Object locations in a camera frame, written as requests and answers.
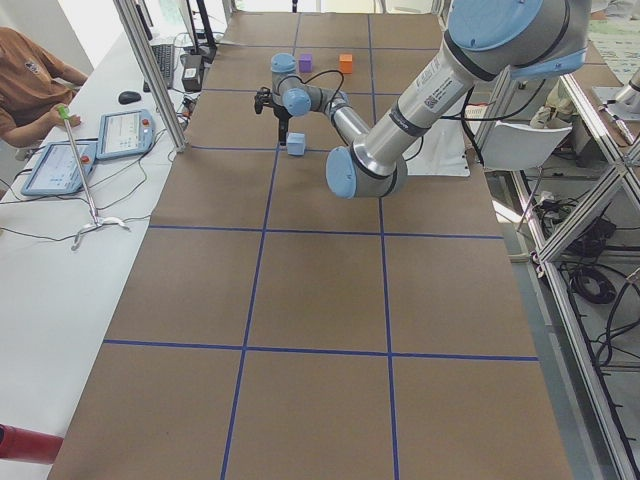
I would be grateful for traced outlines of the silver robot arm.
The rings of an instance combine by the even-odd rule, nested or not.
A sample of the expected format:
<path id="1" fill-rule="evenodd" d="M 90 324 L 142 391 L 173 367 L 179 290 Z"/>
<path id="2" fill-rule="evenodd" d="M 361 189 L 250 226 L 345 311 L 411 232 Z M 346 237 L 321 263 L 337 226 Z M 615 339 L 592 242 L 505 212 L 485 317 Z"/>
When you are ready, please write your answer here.
<path id="1" fill-rule="evenodd" d="M 404 152 L 478 82 L 504 69 L 531 79 L 579 69 L 590 15 L 588 1 L 454 1 L 439 52 L 374 126 L 339 89 L 301 80 L 286 53 L 272 57 L 272 85 L 256 92 L 254 109 L 273 110 L 281 142 L 290 118 L 324 114 L 344 141 L 326 162 L 330 190 L 341 198 L 385 197 L 405 183 Z"/>

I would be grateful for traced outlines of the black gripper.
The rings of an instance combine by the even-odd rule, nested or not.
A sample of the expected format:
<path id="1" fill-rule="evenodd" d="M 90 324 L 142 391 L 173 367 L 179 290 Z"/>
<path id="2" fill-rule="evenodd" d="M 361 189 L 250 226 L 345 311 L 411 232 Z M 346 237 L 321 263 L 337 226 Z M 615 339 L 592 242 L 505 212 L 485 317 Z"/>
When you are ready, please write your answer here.
<path id="1" fill-rule="evenodd" d="M 278 144 L 285 146 L 289 129 L 289 119 L 291 114 L 285 106 L 281 105 L 275 97 L 271 99 L 271 106 L 274 115 L 278 118 Z"/>

